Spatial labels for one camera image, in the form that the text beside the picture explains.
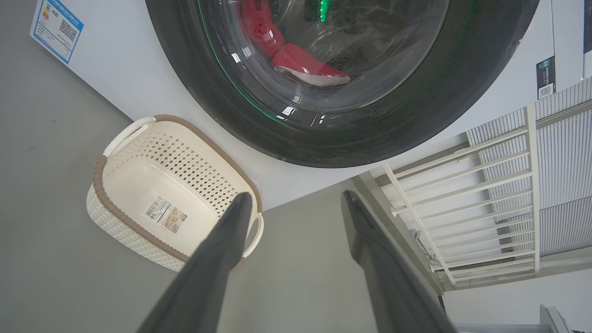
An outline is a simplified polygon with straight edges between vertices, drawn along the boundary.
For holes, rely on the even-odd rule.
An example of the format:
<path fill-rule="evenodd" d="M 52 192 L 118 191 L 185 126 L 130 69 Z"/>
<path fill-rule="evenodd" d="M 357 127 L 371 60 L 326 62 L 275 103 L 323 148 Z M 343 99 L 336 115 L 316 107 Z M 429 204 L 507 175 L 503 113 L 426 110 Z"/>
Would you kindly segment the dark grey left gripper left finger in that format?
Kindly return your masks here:
<path fill-rule="evenodd" d="M 215 333 L 231 270 L 239 263 L 253 207 L 241 192 L 139 326 L 140 333 Z"/>

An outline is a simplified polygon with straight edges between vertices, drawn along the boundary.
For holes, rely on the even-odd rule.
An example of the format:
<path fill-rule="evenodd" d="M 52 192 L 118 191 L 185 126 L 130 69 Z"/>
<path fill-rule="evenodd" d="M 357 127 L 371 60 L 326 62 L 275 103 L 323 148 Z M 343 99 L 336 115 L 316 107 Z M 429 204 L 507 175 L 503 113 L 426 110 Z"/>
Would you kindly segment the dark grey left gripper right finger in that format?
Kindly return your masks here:
<path fill-rule="evenodd" d="M 404 255 L 381 230 L 361 198 L 341 198 L 347 242 L 362 267 L 380 333 L 455 333 L 456 327 L 431 297 Z"/>

